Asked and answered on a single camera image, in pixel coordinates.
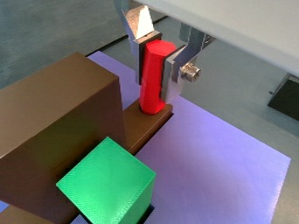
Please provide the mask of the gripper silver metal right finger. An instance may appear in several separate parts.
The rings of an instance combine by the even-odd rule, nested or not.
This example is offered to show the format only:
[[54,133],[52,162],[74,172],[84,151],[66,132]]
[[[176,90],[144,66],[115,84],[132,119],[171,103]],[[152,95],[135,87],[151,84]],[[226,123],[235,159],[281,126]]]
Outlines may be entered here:
[[163,62],[162,99],[166,103],[170,103],[183,92],[186,81],[195,82],[199,79],[202,70],[195,66],[196,58],[215,38],[187,24],[182,24],[180,40],[184,45]]

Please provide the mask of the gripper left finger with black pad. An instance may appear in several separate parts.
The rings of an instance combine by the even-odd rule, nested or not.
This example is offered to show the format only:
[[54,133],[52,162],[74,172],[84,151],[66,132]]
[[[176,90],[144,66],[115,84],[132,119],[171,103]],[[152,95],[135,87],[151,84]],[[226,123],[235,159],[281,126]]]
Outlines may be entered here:
[[135,56],[135,80],[142,84],[146,44],[162,38],[155,30],[151,13],[146,5],[130,8],[131,0],[114,0],[116,13],[122,19],[128,36],[131,53]]

